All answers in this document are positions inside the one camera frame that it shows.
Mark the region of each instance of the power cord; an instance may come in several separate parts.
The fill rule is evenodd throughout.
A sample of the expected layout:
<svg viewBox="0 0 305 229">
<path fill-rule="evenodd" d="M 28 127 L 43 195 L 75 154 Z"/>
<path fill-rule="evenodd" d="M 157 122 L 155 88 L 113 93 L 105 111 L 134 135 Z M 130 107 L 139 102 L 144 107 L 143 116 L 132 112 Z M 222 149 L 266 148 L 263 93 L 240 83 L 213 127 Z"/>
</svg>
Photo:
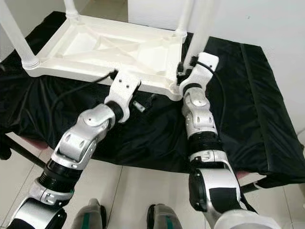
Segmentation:
<svg viewBox="0 0 305 229">
<path fill-rule="evenodd" d="M 51 107 L 51 114 L 50 114 L 50 118 L 49 118 L 49 124 L 50 124 L 50 126 L 49 126 L 49 138 L 50 138 L 50 136 L 51 136 L 51 134 L 52 134 L 52 132 L 53 132 L 53 131 L 52 131 L 52 127 L 53 127 L 53 124 L 55 123 L 55 120 L 54 120 L 54 118 L 55 118 L 54 112 L 55 112 L 55 110 L 56 110 L 56 107 L 57 107 L 58 103 L 59 103 L 64 97 L 66 97 L 67 95 L 70 95 L 70 94 L 72 94 L 72 93 L 74 93 L 74 92 L 80 91 L 80 90 L 82 90 L 82 89 L 84 89 L 84 88 L 86 88 L 86 87 L 88 87 L 88 86 L 91 86 L 91 85 L 93 85 L 93 84 L 95 84 L 95 83 L 98 83 L 98 82 L 100 82 L 100 81 L 103 81 L 103 80 L 107 79 L 108 77 L 114 79 L 114 78 L 116 77 L 117 74 L 118 74 L 118 71 L 117 71 L 117 70 L 114 70 L 113 72 L 108 73 L 107 75 L 103 76 L 102 78 L 100 78 L 100 79 L 98 79 L 98 80 L 89 82 L 88 84 L 85 84 L 85 85 L 82 85 L 82 86 L 79 86 L 79 87 L 76 87 L 76 88 L 73 88 L 73 89 L 71 89 L 71 90 L 69 90 L 69 91 L 67 91 L 67 92 L 62 93 L 60 96 L 58 96 L 58 98 L 53 102 L 53 105 L 52 105 L 52 107 Z"/>
<path fill-rule="evenodd" d="M 222 131 L 223 129 L 223 123 L 224 123 L 224 113 L 225 113 L 225 109 L 226 109 L 226 96 L 225 96 L 225 93 L 224 93 L 224 86 L 223 86 L 223 83 L 219 77 L 219 75 L 214 72 L 211 67 L 209 67 L 208 65 L 204 64 L 204 63 L 201 63 L 199 61 L 196 61 L 196 64 L 199 64 L 200 66 L 206 68 L 210 73 L 213 74 L 213 76 L 215 76 L 215 78 L 217 79 L 220 87 L 221 87 L 221 90 L 222 90 L 222 94 L 223 94 L 223 108 L 222 108 L 222 111 L 221 111 L 221 118 L 220 118 L 220 124 L 219 124 L 219 133 Z"/>
</svg>

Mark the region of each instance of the tiled floor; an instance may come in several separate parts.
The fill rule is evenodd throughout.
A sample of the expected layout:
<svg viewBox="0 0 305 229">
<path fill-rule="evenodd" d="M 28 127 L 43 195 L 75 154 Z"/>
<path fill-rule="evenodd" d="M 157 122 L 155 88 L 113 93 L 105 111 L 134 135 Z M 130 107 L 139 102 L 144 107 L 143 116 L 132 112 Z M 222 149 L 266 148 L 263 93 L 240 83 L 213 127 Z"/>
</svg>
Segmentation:
<svg viewBox="0 0 305 229">
<path fill-rule="evenodd" d="M 91 0 L 81 13 L 127 21 L 127 0 Z M 41 152 L 17 136 L 11 136 L 35 155 L 39 155 L 42 160 L 47 161 L 50 158 L 51 149 Z M 1 228 L 8 225 L 14 210 L 41 172 L 41 168 L 17 153 L 13 153 L 8 161 L 0 161 Z M 250 175 L 240 180 L 240 183 L 247 184 L 258 178 L 259 175 Z M 246 198 L 258 213 L 274 218 L 284 227 L 292 222 L 305 221 L 304 194 L 305 186 L 288 185 L 258 190 L 246 194 Z M 191 208 L 188 195 L 188 176 L 185 174 L 122 167 L 91 160 L 76 185 L 73 199 L 65 207 L 68 218 L 64 228 L 70 228 L 76 212 L 85 206 L 89 199 L 97 198 L 106 207 L 109 229 L 145 228 L 147 208 L 155 203 L 172 207 L 185 229 L 209 229 L 202 214 Z"/>
</svg>

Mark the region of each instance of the white wall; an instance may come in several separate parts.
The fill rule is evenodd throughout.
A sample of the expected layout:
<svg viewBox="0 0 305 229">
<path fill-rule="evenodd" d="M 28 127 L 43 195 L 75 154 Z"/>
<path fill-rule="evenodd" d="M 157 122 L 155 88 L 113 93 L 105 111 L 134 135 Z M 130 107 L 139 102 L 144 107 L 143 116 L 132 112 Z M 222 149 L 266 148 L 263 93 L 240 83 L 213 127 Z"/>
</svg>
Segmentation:
<svg viewBox="0 0 305 229">
<path fill-rule="evenodd" d="M 89 0 L 74 0 L 81 11 Z M 6 0 L 21 32 L 27 36 L 43 19 L 53 11 L 65 12 L 63 0 Z M 0 26 L 0 60 L 13 51 L 13 46 Z"/>
<path fill-rule="evenodd" d="M 189 30 L 201 9 L 195 0 Z M 129 22 L 174 29 L 183 0 L 129 0 Z M 305 1 L 221 0 L 211 35 L 263 48 L 296 132 L 305 127 Z"/>
</svg>

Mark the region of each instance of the black fabric cover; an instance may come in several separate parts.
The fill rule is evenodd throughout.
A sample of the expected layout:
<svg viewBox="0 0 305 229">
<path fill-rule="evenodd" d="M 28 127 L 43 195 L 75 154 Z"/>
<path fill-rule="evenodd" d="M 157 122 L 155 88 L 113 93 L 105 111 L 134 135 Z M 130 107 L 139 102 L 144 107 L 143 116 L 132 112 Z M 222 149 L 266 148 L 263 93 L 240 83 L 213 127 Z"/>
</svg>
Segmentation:
<svg viewBox="0 0 305 229">
<path fill-rule="evenodd" d="M 53 12 L 28 37 L 37 53 L 64 22 Z M 189 40 L 184 46 L 185 53 Z M 268 61 L 258 46 L 211 37 L 206 52 L 220 58 L 217 72 L 227 98 L 220 137 L 233 167 L 267 174 L 273 185 L 305 182 L 302 146 L 287 114 Z M 58 96 L 87 84 L 53 76 L 29 77 L 13 52 L 0 64 L 0 131 L 40 139 L 55 147 L 78 115 L 104 101 L 109 87 L 91 85 L 63 99 L 50 126 L 50 109 Z M 218 125 L 223 106 L 218 82 L 207 87 Z M 116 125 L 98 145 L 93 158 L 111 163 L 173 172 L 188 172 L 187 137 L 182 102 L 138 92 L 135 98 L 151 107 L 144 114 L 131 106 L 131 117 Z"/>
</svg>

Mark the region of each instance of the wrinkled black fabric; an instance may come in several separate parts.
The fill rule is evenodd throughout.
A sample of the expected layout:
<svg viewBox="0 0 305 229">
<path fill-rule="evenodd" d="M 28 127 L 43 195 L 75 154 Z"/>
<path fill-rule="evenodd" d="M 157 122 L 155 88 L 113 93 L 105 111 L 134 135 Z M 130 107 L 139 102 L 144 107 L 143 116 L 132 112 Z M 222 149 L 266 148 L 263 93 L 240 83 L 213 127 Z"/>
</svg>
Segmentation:
<svg viewBox="0 0 305 229">
<path fill-rule="evenodd" d="M 27 37 L 37 53 L 65 21 L 53 12 Z M 189 40 L 183 48 L 185 54 Z M 217 72 L 227 98 L 223 130 L 219 130 L 229 159 L 237 170 L 269 175 L 273 186 L 305 182 L 302 146 L 286 111 L 268 61 L 258 46 L 211 37 L 206 52 L 220 58 Z M 13 52 L 0 64 L 0 131 L 40 139 L 55 147 L 78 115 L 102 103 L 109 87 L 91 85 L 65 97 L 50 126 L 50 110 L 62 93 L 87 84 L 53 76 L 29 77 Z M 152 94 L 138 92 L 148 105 Z M 207 86 L 211 111 L 219 126 L 223 105 L 218 82 Z M 114 127 L 99 143 L 93 158 L 111 163 L 173 172 L 188 172 L 187 137 L 182 102 L 156 95 L 144 114 L 134 107 L 125 124 Z"/>
</svg>

